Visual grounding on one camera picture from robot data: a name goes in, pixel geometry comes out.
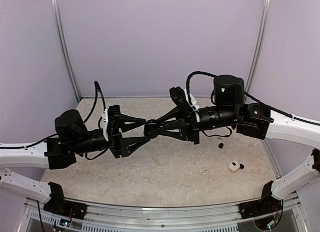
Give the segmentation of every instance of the wire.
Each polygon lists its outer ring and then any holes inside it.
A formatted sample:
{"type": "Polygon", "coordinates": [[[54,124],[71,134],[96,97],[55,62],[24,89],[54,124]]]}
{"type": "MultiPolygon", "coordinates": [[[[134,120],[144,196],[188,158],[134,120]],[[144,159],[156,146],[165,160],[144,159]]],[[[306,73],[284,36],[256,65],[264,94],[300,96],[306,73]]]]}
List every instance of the wire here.
{"type": "Polygon", "coordinates": [[[216,75],[208,73],[208,72],[204,72],[204,71],[194,71],[187,77],[186,82],[185,82],[185,88],[186,88],[186,94],[188,96],[188,101],[189,101],[190,105],[192,105],[191,96],[190,96],[190,80],[194,75],[204,75],[204,76],[210,76],[213,78],[216,77],[216,75]]]}
{"type": "Polygon", "coordinates": [[[53,136],[56,136],[56,135],[58,135],[58,134],[52,134],[50,136],[47,136],[47,137],[45,137],[45,138],[43,138],[43,139],[41,139],[41,140],[39,140],[39,141],[37,141],[35,143],[29,144],[27,146],[14,146],[14,147],[1,146],[0,149],[26,149],[26,148],[30,148],[32,146],[36,146],[37,144],[40,144],[41,142],[43,142],[43,141],[45,141],[45,140],[47,140],[47,139],[49,139],[49,138],[51,138],[53,136]]]}
{"type": "Polygon", "coordinates": [[[101,125],[100,125],[101,120],[102,120],[102,116],[101,116],[101,117],[99,118],[99,120],[98,120],[98,127],[99,127],[99,129],[101,129],[101,125]]]}
{"type": "Polygon", "coordinates": [[[278,220],[278,209],[276,208],[275,209],[275,212],[276,212],[276,217],[275,217],[275,219],[273,219],[273,221],[275,221],[276,223],[275,223],[275,225],[273,226],[273,227],[270,227],[270,228],[266,228],[265,230],[262,230],[262,229],[259,229],[258,227],[257,227],[257,225],[256,225],[256,222],[258,221],[258,220],[254,220],[253,219],[253,223],[254,223],[254,226],[259,230],[259,231],[271,231],[271,229],[274,229],[279,223],[280,223],[280,221],[281,221],[281,219],[282,219],[282,215],[283,215],[283,213],[284,213],[284,201],[283,200],[281,200],[281,214],[280,214],[280,218],[279,218],[279,220],[278,220]]]}
{"type": "Polygon", "coordinates": [[[37,205],[38,205],[39,218],[40,218],[40,224],[41,224],[42,232],[46,232],[46,231],[45,231],[44,224],[43,224],[43,222],[42,222],[42,218],[41,218],[41,211],[40,211],[39,201],[36,201],[36,203],[37,203],[37,205]]]}
{"type": "Polygon", "coordinates": [[[207,137],[214,137],[214,136],[217,136],[217,137],[230,137],[232,135],[232,129],[229,128],[228,126],[226,126],[226,128],[229,130],[229,134],[228,135],[224,135],[224,136],[221,136],[221,135],[207,135],[206,132],[202,131],[202,133],[204,133],[205,136],[207,137]]]}
{"type": "Polygon", "coordinates": [[[97,87],[97,89],[98,89],[98,91],[100,93],[102,104],[103,104],[103,110],[105,111],[105,109],[106,109],[106,101],[105,101],[105,98],[103,96],[103,92],[101,90],[101,87],[100,87],[100,85],[99,85],[99,83],[97,81],[94,81],[94,85],[97,87]]]}
{"type": "Polygon", "coordinates": [[[88,154],[85,153],[84,157],[85,157],[88,161],[92,161],[92,160],[98,158],[99,156],[102,156],[106,151],[107,151],[107,150],[103,150],[101,153],[99,153],[98,155],[96,155],[96,156],[93,157],[93,158],[88,158],[88,154]]]}
{"type": "Polygon", "coordinates": [[[85,118],[85,120],[83,122],[87,122],[88,119],[90,118],[90,116],[92,115],[92,113],[95,110],[96,104],[97,104],[97,100],[98,100],[98,88],[96,85],[94,85],[95,88],[95,98],[94,98],[94,102],[93,102],[93,106],[91,108],[91,111],[89,112],[88,116],[85,118]]]}
{"type": "Polygon", "coordinates": [[[280,218],[279,218],[279,220],[277,221],[277,223],[275,224],[275,226],[272,227],[272,229],[273,229],[274,227],[276,227],[276,226],[280,223],[280,221],[281,221],[281,219],[282,219],[283,213],[284,213],[284,201],[281,200],[281,214],[280,214],[280,218]]]}
{"type": "MultiPolygon", "coordinates": [[[[94,92],[95,92],[95,98],[94,98],[92,108],[91,108],[88,116],[85,118],[85,120],[83,122],[87,122],[88,119],[90,118],[90,116],[92,115],[92,113],[94,112],[96,105],[97,105],[97,101],[98,101],[98,92],[100,93],[100,96],[102,99],[103,111],[105,111],[105,109],[106,109],[106,101],[105,101],[105,98],[103,97],[103,93],[102,93],[102,90],[101,90],[101,87],[100,87],[98,81],[94,81],[94,92]]],[[[98,122],[99,129],[101,129],[101,126],[100,126],[101,119],[102,119],[102,117],[100,117],[99,122],[98,122]]],[[[87,153],[84,154],[84,157],[89,160],[87,153]]]]}
{"type": "Polygon", "coordinates": [[[211,93],[211,96],[210,96],[210,100],[211,100],[211,103],[216,106],[216,104],[214,102],[214,98],[213,98],[214,94],[215,94],[215,90],[213,89],[212,93],[211,93]]]}

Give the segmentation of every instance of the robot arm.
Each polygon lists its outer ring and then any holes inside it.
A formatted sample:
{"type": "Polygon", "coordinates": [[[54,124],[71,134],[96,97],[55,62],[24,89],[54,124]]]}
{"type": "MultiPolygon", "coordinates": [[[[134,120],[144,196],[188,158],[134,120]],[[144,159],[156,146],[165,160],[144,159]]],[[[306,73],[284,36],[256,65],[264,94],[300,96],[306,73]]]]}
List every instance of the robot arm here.
{"type": "MultiPolygon", "coordinates": [[[[76,162],[76,155],[83,156],[85,153],[110,149],[115,158],[127,157],[159,135],[199,144],[201,131],[231,126],[237,133],[246,136],[262,140],[288,140],[315,148],[300,166],[282,178],[267,183],[261,199],[239,206],[244,219],[272,213],[275,208],[280,210],[283,198],[320,177],[319,122],[308,119],[300,121],[300,117],[282,115],[259,103],[245,104],[244,81],[241,78],[216,76],[213,85],[215,106],[199,108],[187,91],[173,87],[169,92],[176,107],[166,115],[146,121],[123,115],[120,106],[114,105],[102,113],[102,129],[92,131],[87,130],[78,111],[66,111],[55,119],[58,137],[49,138],[34,147],[18,144],[23,146],[22,149],[10,148],[17,144],[0,144],[0,168],[63,169],[76,162]],[[142,125],[144,136],[123,137],[124,132],[142,125]]],[[[86,206],[66,201],[59,185],[36,182],[11,171],[11,179],[8,179],[8,171],[10,169],[1,170],[0,188],[19,191],[44,202],[44,209],[50,212],[67,215],[72,209],[74,217],[83,218],[86,206]],[[37,190],[38,187],[36,189],[34,185],[44,189],[37,190]]]]}

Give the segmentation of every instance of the metal grating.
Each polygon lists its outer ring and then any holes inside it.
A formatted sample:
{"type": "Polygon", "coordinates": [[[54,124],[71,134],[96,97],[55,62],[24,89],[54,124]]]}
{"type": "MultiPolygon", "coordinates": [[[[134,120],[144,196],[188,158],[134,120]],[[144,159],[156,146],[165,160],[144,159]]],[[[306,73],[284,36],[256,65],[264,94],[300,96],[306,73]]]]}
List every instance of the metal grating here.
{"type": "MultiPolygon", "coordinates": [[[[31,218],[39,220],[39,213],[35,211],[31,211],[31,218]]],[[[48,215],[42,215],[41,214],[41,219],[43,222],[51,224],[51,225],[58,225],[59,224],[59,219],[54,218],[53,216],[48,216],[48,215]]]]}
{"type": "MultiPolygon", "coordinates": [[[[82,224],[82,231],[84,232],[138,232],[139,230],[119,230],[114,228],[106,228],[89,224],[82,224]]],[[[220,227],[212,227],[207,228],[205,230],[184,230],[184,232],[239,232],[237,224],[220,226],[220,227]]]]}

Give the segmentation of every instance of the black cable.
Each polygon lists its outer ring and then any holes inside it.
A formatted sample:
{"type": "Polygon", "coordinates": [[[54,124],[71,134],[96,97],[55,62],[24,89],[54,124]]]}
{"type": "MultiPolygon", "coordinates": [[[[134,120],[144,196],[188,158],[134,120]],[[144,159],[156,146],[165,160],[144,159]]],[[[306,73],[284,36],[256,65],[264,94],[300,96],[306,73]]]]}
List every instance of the black cable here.
{"type": "Polygon", "coordinates": [[[101,96],[101,100],[102,100],[102,103],[103,103],[103,110],[105,111],[106,109],[106,101],[105,101],[105,98],[103,96],[103,92],[101,90],[101,87],[99,85],[99,83],[97,81],[94,81],[94,85],[97,87],[99,93],[100,93],[100,96],[101,96]]]}
{"type": "Polygon", "coordinates": [[[214,102],[214,98],[213,98],[214,94],[215,94],[215,90],[213,89],[213,90],[212,90],[212,93],[211,93],[211,96],[210,96],[210,100],[211,100],[211,103],[212,103],[213,105],[216,105],[215,102],[214,102]]]}
{"type": "Polygon", "coordinates": [[[230,137],[232,135],[232,129],[229,128],[228,126],[226,126],[226,128],[229,130],[229,134],[228,135],[224,135],[224,136],[222,136],[222,135],[207,135],[206,132],[204,132],[204,131],[202,131],[202,133],[204,133],[204,135],[207,136],[207,137],[214,137],[215,136],[215,137],[225,137],[225,138],[227,138],[227,137],[230,137]]]}
{"type": "Polygon", "coordinates": [[[103,150],[101,153],[99,153],[98,155],[96,155],[95,157],[93,158],[88,158],[88,154],[85,153],[84,157],[88,160],[88,161],[91,161],[91,160],[94,160],[96,158],[98,158],[99,156],[102,156],[107,150],[103,150]]]}
{"type": "Polygon", "coordinates": [[[99,127],[99,129],[101,129],[101,125],[100,125],[101,120],[102,120],[102,116],[101,116],[101,117],[99,118],[99,120],[98,120],[98,127],[99,127]]]}
{"type": "Polygon", "coordinates": [[[42,218],[41,218],[41,211],[40,211],[39,201],[36,201],[36,203],[37,203],[37,205],[38,205],[39,218],[40,218],[40,224],[41,224],[42,232],[46,232],[46,231],[45,231],[44,224],[43,224],[43,222],[42,222],[42,218]]]}
{"type": "Polygon", "coordinates": [[[210,76],[213,78],[216,77],[216,75],[208,73],[208,72],[204,72],[204,71],[194,71],[187,77],[186,82],[185,82],[185,88],[186,88],[186,94],[188,96],[188,101],[189,101],[190,105],[192,105],[191,96],[190,96],[190,80],[194,75],[204,75],[204,76],[210,76]]]}
{"type": "Polygon", "coordinates": [[[27,145],[27,146],[15,146],[15,147],[1,146],[0,149],[25,149],[25,148],[30,148],[30,147],[36,146],[37,144],[40,144],[41,142],[43,142],[43,141],[45,141],[45,140],[47,140],[47,139],[49,139],[49,138],[51,138],[53,136],[56,136],[56,135],[58,135],[58,134],[53,134],[53,135],[47,136],[47,137],[45,137],[45,138],[43,138],[43,139],[41,139],[41,140],[39,140],[39,141],[37,141],[35,143],[27,145]]]}
{"type": "Polygon", "coordinates": [[[97,104],[97,100],[98,100],[98,88],[95,85],[95,98],[94,98],[93,106],[92,106],[91,111],[89,112],[88,116],[85,118],[85,120],[83,122],[87,122],[88,119],[90,118],[90,116],[92,115],[92,113],[94,112],[96,104],[97,104]]]}

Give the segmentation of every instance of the aluminum frame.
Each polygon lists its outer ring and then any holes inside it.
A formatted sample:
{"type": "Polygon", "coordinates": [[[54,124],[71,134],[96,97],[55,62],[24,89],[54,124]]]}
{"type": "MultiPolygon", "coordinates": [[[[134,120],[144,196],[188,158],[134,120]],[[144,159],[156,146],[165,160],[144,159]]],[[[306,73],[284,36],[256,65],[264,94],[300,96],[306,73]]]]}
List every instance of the aluminum frame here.
{"type": "MultiPolygon", "coordinates": [[[[115,206],[84,202],[88,205],[84,220],[73,219],[79,226],[75,231],[208,231],[215,228],[231,228],[235,224],[250,221],[241,219],[238,204],[227,203],[212,206],[177,207],[177,208],[147,208],[115,206]]],[[[300,201],[296,193],[290,194],[284,201],[284,211],[293,210],[299,232],[308,232],[300,201]]],[[[44,222],[51,225],[54,221],[68,219],[41,210],[44,222]]],[[[25,232],[30,218],[39,220],[38,207],[34,200],[27,199],[21,212],[21,223],[17,232],[25,232]]]]}
{"type": "Polygon", "coordinates": [[[60,42],[61,52],[63,55],[65,66],[66,66],[66,71],[72,86],[73,93],[75,95],[75,99],[77,103],[79,103],[81,101],[81,93],[80,93],[77,80],[74,74],[74,70],[70,61],[70,55],[69,55],[67,43],[64,37],[65,34],[64,34],[64,28],[63,28],[61,13],[60,13],[59,0],[51,0],[51,4],[52,4],[55,26],[56,26],[56,30],[57,30],[57,34],[60,42]]]}

